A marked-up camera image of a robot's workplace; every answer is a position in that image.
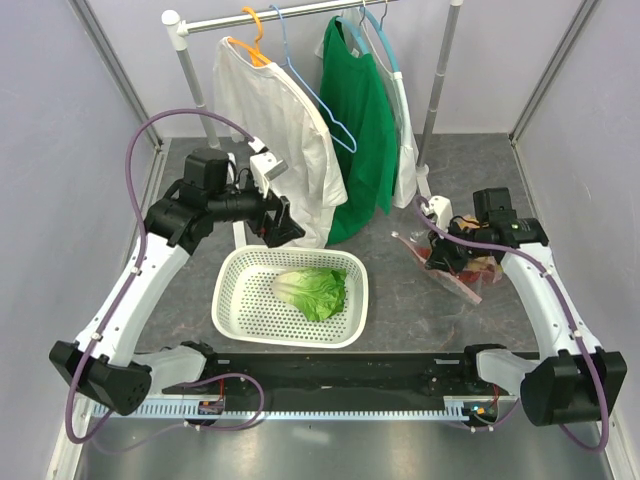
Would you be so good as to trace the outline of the clear pink zip bag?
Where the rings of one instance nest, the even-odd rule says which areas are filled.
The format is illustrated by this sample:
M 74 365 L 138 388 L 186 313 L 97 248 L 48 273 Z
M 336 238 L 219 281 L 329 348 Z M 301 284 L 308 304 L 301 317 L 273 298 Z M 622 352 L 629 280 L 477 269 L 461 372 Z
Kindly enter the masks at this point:
M 472 305 L 482 302 L 484 286 L 503 278 L 504 270 L 493 256 L 473 257 L 461 245 L 448 245 L 448 241 L 430 229 L 409 238 L 392 231 L 391 237 L 409 251 L 429 278 Z

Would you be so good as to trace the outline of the red plastic lobster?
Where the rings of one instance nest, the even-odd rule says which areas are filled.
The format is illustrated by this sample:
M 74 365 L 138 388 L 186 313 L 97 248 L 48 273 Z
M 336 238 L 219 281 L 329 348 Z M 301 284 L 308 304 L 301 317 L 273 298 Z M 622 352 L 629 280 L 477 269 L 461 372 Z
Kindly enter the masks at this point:
M 447 273 L 440 270 L 431 270 L 429 276 L 441 282 L 454 280 L 467 286 L 476 285 L 479 281 L 493 284 L 498 282 L 503 275 L 502 267 L 493 257 L 481 257 L 470 260 L 460 273 Z

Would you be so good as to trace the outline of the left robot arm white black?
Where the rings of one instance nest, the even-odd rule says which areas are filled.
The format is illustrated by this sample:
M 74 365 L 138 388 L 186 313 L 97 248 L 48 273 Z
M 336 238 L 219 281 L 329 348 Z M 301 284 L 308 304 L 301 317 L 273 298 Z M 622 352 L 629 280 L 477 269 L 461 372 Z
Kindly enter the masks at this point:
M 287 169 L 262 149 L 251 156 L 244 185 L 237 186 L 231 155 L 202 148 L 186 157 L 182 178 L 149 208 L 138 250 L 94 319 L 74 341 L 58 341 L 50 351 L 72 392 L 126 416 L 169 387 L 188 384 L 198 393 L 216 388 L 220 371 L 207 361 L 204 344 L 185 342 L 141 355 L 134 350 L 163 292 L 215 224 L 244 222 L 269 248 L 304 236 L 289 200 L 273 187 Z

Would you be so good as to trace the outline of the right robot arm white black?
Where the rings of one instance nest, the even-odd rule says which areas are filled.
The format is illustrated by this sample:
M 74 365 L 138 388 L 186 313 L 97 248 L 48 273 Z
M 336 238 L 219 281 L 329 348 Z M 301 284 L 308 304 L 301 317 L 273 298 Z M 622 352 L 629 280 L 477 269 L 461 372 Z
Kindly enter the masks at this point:
M 456 218 L 444 197 L 418 196 L 429 231 L 429 270 L 458 276 L 471 261 L 492 258 L 512 283 L 531 323 L 539 358 L 526 360 L 501 346 L 467 348 L 458 368 L 467 392 L 495 384 L 517 396 L 535 426 L 606 423 L 627 373 L 619 352 L 606 351 L 571 301 L 549 239 L 535 218 L 521 218 L 506 188 L 473 194 L 475 217 Z

